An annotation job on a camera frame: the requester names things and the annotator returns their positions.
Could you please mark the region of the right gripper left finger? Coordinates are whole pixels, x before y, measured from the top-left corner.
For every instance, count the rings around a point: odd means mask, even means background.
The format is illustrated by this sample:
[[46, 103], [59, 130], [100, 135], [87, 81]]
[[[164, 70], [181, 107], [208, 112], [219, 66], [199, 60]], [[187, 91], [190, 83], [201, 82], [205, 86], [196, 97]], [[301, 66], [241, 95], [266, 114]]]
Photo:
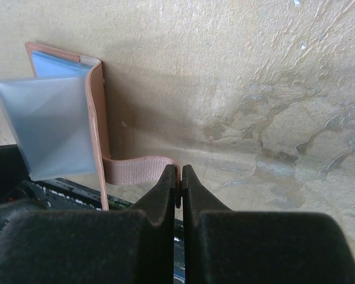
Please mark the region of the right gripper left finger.
[[30, 211], [0, 234], [0, 283], [172, 283], [176, 169], [128, 209]]

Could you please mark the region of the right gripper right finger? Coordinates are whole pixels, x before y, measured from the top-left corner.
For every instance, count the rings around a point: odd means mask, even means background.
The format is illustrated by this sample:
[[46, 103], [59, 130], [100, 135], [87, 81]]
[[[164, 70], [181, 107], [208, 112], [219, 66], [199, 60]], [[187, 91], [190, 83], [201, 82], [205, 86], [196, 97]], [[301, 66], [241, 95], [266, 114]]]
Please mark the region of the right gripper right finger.
[[315, 212], [233, 211], [182, 170], [187, 283], [355, 283], [338, 224]]

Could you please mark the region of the pink leather card holder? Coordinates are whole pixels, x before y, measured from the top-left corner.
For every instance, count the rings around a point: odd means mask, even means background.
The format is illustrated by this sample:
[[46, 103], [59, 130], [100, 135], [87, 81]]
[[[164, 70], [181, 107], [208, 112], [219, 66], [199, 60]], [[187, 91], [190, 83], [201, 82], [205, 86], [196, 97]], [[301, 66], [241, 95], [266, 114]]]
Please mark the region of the pink leather card holder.
[[175, 165], [163, 156], [112, 158], [101, 60], [40, 43], [25, 49], [34, 76], [0, 80], [0, 105], [32, 180], [96, 173], [106, 211], [107, 184], [158, 180]]

